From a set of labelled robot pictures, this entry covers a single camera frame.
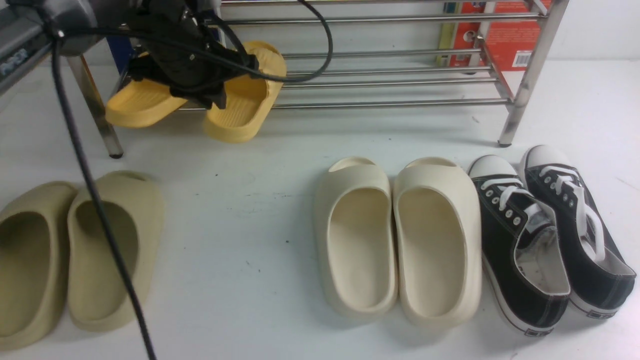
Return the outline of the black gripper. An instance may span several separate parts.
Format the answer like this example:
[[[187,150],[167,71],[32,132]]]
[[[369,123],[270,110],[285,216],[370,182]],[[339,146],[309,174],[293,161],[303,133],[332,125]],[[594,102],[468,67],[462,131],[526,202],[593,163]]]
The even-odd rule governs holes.
[[[139,40],[147,55],[130,60],[130,77],[166,85],[172,96],[205,109],[225,109],[226,82],[245,71],[206,60],[197,51],[254,71],[259,70],[259,60],[245,47],[231,50],[220,44],[206,25],[208,19],[228,30],[216,14],[199,11],[196,0],[142,0],[126,23],[131,31],[151,39]]]

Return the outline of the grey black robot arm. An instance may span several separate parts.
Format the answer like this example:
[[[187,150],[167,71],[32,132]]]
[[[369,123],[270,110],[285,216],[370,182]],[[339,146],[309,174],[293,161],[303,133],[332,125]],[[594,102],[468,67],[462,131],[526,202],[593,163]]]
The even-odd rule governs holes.
[[[225,82],[258,71],[255,55],[217,43],[196,0],[9,0],[1,10],[1,91],[52,51],[84,54],[106,36],[135,38],[146,57],[128,73],[210,109],[226,107]]]

